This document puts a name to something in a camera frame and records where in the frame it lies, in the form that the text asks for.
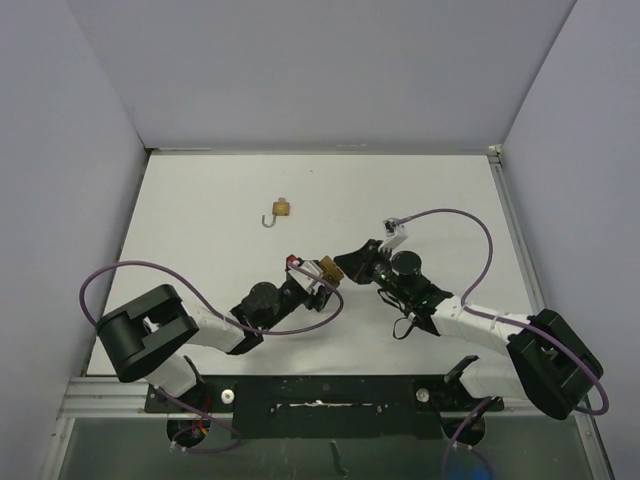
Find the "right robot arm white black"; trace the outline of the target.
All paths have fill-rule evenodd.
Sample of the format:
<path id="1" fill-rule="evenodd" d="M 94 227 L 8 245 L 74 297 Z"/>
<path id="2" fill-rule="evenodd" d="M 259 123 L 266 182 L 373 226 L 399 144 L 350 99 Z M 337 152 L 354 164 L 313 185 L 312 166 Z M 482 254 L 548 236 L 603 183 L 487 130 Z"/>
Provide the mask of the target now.
<path id="1" fill-rule="evenodd" d="M 377 285 L 379 295 L 402 312 L 410 331 L 459 338 L 511 362 L 485 367 L 473 361 L 445 384 L 452 406 L 466 409 L 484 397 L 520 398 L 563 420 L 602 378 L 600 362 L 557 312 L 509 317 L 470 306 L 425 277 L 418 254 L 392 253 L 381 245 L 369 240 L 334 261 L 354 283 Z"/>

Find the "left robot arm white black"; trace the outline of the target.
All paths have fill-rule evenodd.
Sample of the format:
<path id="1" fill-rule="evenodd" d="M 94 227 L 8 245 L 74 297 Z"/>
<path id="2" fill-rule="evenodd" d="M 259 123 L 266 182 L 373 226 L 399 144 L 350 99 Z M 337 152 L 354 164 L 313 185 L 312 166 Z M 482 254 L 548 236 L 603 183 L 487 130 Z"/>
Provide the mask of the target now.
<path id="1" fill-rule="evenodd" d="M 200 405 L 204 387 L 193 363 L 177 351 L 186 344 L 243 355 L 273 335 L 277 324 L 300 307 L 320 312 L 337 291 L 343 273 L 329 257 L 286 259 L 277 287 L 254 285 L 227 314 L 209 305 L 187 307 L 169 284 L 155 287 L 95 323 L 97 335 L 120 382 L 140 379 L 159 386 L 180 410 Z"/>

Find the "small brass padlock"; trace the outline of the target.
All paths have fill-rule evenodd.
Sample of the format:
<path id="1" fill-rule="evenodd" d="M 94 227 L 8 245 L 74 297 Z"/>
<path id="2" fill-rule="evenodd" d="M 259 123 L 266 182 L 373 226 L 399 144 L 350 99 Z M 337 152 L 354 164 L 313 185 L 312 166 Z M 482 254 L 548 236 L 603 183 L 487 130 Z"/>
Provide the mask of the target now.
<path id="1" fill-rule="evenodd" d="M 291 205 L 284 197 L 278 198 L 273 204 L 271 209 L 271 216 L 267 217 L 263 215 L 261 217 L 261 224 L 265 228 L 272 228 L 279 217 L 286 217 L 290 215 Z"/>

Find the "large brass padlock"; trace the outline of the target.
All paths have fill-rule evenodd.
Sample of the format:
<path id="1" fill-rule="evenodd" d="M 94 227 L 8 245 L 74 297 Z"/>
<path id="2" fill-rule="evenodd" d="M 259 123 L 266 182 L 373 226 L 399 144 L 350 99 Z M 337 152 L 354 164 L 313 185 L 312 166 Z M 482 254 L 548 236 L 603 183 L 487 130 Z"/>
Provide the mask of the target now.
<path id="1" fill-rule="evenodd" d="M 322 278 L 333 287 L 338 287 L 344 278 L 344 273 L 329 256 L 324 256 L 318 261 L 322 270 Z"/>

